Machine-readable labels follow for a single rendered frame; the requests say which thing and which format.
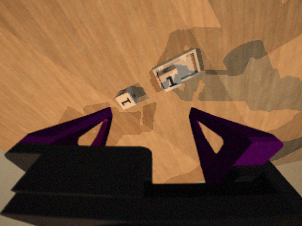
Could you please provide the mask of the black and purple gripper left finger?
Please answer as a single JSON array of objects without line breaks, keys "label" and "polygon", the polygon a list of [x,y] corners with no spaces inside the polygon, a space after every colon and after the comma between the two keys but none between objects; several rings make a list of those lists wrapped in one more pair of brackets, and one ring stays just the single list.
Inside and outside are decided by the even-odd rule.
[{"label": "black and purple gripper left finger", "polygon": [[28,133],[18,143],[47,143],[49,145],[79,145],[79,138],[102,123],[92,142],[94,146],[106,146],[113,114],[111,107],[64,123]]}]

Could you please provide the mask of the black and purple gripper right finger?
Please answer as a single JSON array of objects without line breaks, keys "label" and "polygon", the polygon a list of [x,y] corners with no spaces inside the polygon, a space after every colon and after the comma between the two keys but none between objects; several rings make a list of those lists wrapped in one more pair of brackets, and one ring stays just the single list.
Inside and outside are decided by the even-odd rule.
[{"label": "black and purple gripper right finger", "polygon": [[[219,183],[236,166],[262,166],[284,146],[275,135],[191,107],[189,121],[205,183]],[[223,139],[217,155],[202,123]]]}]

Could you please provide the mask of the tan digit cube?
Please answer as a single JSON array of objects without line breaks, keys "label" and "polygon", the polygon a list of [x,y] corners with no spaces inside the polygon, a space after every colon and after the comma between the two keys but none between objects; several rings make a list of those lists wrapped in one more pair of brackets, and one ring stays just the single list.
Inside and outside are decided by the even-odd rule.
[{"label": "tan digit cube", "polygon": [[137,96],[133,91],[132,87],[128,87],[118,92],[116,101],[122,107],[123,110],[133,107],[137,103]]},{"label": "tan digit cube", "polygon": [[171,91],[177,87],[182,86],[182,81],[175,65],[171,65],[159,71],[158,75],[165,92]]}]

